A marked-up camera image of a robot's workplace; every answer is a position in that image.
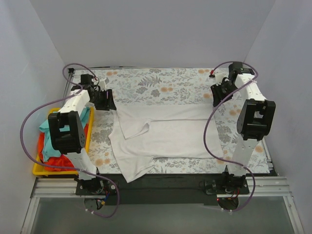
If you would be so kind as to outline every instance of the floral tablecloth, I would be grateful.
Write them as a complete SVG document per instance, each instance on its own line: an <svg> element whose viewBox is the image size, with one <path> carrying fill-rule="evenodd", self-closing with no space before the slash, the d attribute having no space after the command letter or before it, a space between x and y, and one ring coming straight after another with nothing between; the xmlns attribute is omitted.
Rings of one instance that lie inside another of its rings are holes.
<svg viewBox="0 0 312 234"><path fill-rule="evenodd" d="M211 69L193 68L153 68L153 69L101 69L93 70L100 79L109 79L108 88L113 89L115 103L124 105L200 104L212 103L210 86L214 79L209 78ZM87 71L77 70L74 82ZM216 73L227 75L227 69ZM243 100L240 94L223 104L215 113L224 158L231 159L235 150L238 133L236 121ZM113 113L95 111L89 157L101 173L118 174L120 169L114 158L108 135L113 129ZM156 158L156 166L149 173L221 173L223 161L198 158ZM254 173L268 173L267 154L263 143L259 143L249 162Z"/></svg>

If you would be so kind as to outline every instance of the wall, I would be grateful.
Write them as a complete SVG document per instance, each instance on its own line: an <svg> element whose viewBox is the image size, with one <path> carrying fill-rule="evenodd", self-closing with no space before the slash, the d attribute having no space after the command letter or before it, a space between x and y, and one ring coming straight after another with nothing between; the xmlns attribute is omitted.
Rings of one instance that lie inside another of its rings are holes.
<svg viewBox="0 0 312 234"><path fill-rule="evenodd" d="M311 9L309 0L276 0L246 59L259 70L261 92L276 102L267 144L306 233L312 233Z"/></svg>
<svg viewBox="0 0 312 234"><path fill-rule="evenodd" d="M30 0L65 63L213 67L244 60L275 0Z"/></svg>
<svg viewBox="0 0 312 234"><path fill-rule="evenodd" d="M63 61L29 0L0 0L0 233L20 233L35 178L19 131L25 116L63 95ZM26 124L26 146L35 155L38 126L47 109Z"/></svg>

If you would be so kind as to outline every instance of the blue towel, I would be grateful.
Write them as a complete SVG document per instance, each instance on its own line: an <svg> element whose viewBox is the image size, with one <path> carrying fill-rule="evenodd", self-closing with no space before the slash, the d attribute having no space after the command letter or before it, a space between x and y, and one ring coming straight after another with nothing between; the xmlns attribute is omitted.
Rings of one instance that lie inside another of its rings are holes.
<svg viewBox="0 0 312 234"><path fill-rule="evenodd" d="M88 123L89 116L90 116L90 107L85 107L80 115L83 128ZM47 162L50 157L60 157L61 156L60 151L55 150L52 147L48 120L46 120L45 122L42 123L42 125L40 125L39 130L42 133L44 133L44 147L42 150L43 161ZM69 126L66 125L65 127L61 128L60 131L61 132L69 131Z"/></svg>

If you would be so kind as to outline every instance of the yellow basket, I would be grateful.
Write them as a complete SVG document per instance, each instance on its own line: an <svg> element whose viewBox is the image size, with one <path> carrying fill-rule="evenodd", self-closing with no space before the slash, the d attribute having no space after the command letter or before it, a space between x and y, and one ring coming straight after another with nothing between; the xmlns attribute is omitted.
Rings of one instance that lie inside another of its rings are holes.
<svg viewBox="0 0 312 234"><path fill-rule="evenodd" d="M60 108L53 108L50 110L50 113L56 112L58 111ZM90 146L90 138L91 138L91 132L92 132L92 125L93 125L93 120L94 120L94 109L93 107L90 107L90 117L89 117L89 127L88 127L88 134L87 134L87 139L86 139L86 152L89 152L89 146ZM39 154L37 154L36 157L37 161L40 161L40 157ZM50 176L50 175L78 175L77 171L63 171L63 172L51 172L51 171L47 171L44 169L43 166L39 165L39 164L34 164L33 167L33 174L36 176Z"/></svg>

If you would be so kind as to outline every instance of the orange cloth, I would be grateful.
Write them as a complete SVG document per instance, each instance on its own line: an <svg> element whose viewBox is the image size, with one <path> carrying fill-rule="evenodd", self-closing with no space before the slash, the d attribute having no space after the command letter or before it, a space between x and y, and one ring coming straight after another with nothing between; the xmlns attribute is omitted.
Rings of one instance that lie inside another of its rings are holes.
<svg viewBox="0 0 312 234"><path fill-rule="evenodd" d="M86 136L88 134L88 128L89 124L86 124L86 126L84 127L84 133ZM38 139L38 154L42 162L43 162L43 154L42 154L43 147L44 147L44 133L40 133ZM44 164L60 167L74 167L71 161L65 155L61 155L60 157L50 157L47 162L44 162ZM60 169L51 167L44 167L44 169L51 172L74 171L73 169Z"/></svg>

